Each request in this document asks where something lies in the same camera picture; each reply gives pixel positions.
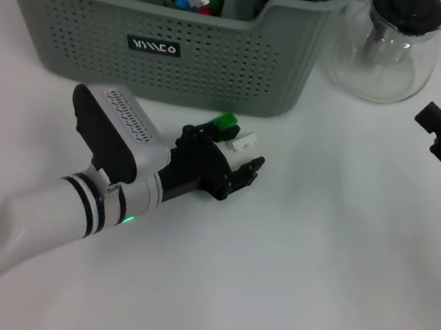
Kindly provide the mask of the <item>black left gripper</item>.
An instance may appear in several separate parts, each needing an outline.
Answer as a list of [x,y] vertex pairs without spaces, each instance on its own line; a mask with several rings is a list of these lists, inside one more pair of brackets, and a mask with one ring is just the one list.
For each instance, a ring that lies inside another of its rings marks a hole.
[[202,125],[185,125],[171,150],[171,162],[158,174],[162,195],[166,201],[201,189],[216,200],[250,186],[266,162],[256,157],[232,171],[226,157],[216,145],[231,141],[239,134],[240,126],[210,121]]

